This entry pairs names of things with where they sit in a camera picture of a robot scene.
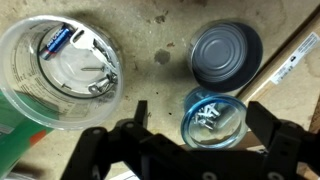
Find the table surface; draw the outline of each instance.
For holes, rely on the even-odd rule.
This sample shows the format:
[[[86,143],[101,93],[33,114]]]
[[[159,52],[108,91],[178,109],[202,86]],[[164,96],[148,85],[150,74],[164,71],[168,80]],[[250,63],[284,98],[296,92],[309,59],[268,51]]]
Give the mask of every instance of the table surface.
[[[0,33],[14,22],[34,15],[73,17],[112,35],[123,54],[125,91],[117,110],[102,126],[111,130],[120,119],[133,117],[138,100],[148,100],[149,126],[182,144],[183,100],[197,87],[187,68],[192,35],[205,24],[230,19],[257,30],[265,64],[320,4],[319,0],[12,0],[0,6]],[[170,58],[159,64],[155,54]],[[313,51],[261,103],[279,118],[308,128],[320,93],[320,57]],[[81,131],[54,131],[31,148],[19,167],[40,179],[59,179]],[[113,166],[110,176],[126,171]]]

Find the battery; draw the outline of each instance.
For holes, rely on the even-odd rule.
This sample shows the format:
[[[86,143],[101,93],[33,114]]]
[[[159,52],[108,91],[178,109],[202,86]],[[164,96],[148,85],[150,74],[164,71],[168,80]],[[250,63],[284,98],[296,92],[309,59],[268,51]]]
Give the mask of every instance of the battery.
[[[50,39],[49,43],[41,49],[39,56],[44,60],[49,60],[52,55],[56,54],[63,47],[73,33],[73,27],[63,24],[59,31]]]

